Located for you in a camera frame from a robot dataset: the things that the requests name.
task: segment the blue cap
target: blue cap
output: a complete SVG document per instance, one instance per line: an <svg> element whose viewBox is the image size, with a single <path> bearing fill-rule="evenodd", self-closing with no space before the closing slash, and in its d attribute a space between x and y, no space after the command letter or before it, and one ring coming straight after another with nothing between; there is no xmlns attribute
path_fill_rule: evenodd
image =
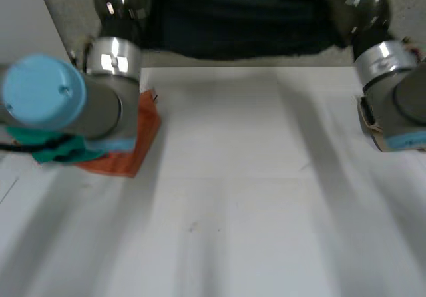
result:
<svg viewBox="0 0 426 297"><path fill-rule="evenodd" d="M387 146L392 149L424 148L426 145L426 131L395 135L387 137L385 141Z"/></svg>
<svg viewBox="0 0 426 297"><path fill-rule="evenodd" d="M70 64L37 54L20 60L6 73L3 102L19 122L55 131L72 123L86 103L83 76Z"/></svg>

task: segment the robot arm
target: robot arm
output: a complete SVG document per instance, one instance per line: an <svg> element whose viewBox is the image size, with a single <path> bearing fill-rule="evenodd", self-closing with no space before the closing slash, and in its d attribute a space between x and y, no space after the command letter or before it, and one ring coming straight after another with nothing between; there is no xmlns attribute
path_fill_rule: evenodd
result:
<svg viewBox="0 0 426 297"><path fill-rule="evenodd" d="M86 73L44 56L13 65L3 79L0 123L82 135L96 150L132 150L142 49L238 59L317 53L343 43L353 46L367 100L391 147L426 142L419 99L425 68L416 68L387 32L387 0L95 0L95 9L102 27ZM285 35L290 38L279 40Z"/></svg>

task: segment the light blue joint cap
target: light blue joint cap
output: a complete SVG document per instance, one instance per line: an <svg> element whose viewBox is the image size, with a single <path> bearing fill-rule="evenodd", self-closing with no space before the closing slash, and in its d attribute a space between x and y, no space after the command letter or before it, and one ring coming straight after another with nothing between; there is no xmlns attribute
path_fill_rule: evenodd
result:
<svg viewBox="0 0 426 297"><path fill-rule="evenodd" d="M19 122L57 131L71 124L86 103L83 76L71 65L47 55L29 55L7 70L3 102Z"/></svg>
<svg viewBox="0 0 426 297"><path fill-rule="evenodd" d="M132 152L136 146L136 137L116 140L85 140L85 146L91 151Z"/></svg>
<svg viewBox="0 0 426 297"><path fill-rule="evenodd" d="M392 149L424 148L426 145L426 131L396 135L385 139L387 146Z"/></svg>

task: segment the gray wall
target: gray wall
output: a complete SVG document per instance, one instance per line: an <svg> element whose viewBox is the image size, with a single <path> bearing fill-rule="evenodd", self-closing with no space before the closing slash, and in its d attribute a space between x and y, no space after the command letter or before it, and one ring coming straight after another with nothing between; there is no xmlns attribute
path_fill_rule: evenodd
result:
<svg viewBox="0 0 426 297"><path fill-rule="evenodd" d="M79 37L94 33L98 19L92 0L45 0L66 48L75 45ZM392 30L400 37L410 36L426 49L426 0L391 0L393 8ZM173 54L147 54L145 66L208 66L208 65L350 65L351 52L330 49L314 57L273 58L240 61L237 63L211 63L195 61Z"/></svg>
<svg viewBox="0 0 426 297"><path fill-rule="evenodd" d="M0 64L29 53L67 54L43 0L0 0Z"/></svg>

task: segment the black cable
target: black cable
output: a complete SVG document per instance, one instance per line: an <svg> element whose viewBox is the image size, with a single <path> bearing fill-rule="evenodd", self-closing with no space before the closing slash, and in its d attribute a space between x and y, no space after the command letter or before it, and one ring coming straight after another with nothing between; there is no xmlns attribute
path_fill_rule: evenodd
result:
<svg viewBox="0 0 426 297"><path fill-rule="evenodd" d="M73 135L62 135L57 139L49 139L47 142L39 145L10 145L10 144L0 144L0 150L7 152L19 152L19 153L29 153L41 152L43 150L53 150L57 149L61 144L68 142L74 136Z"/></svg>

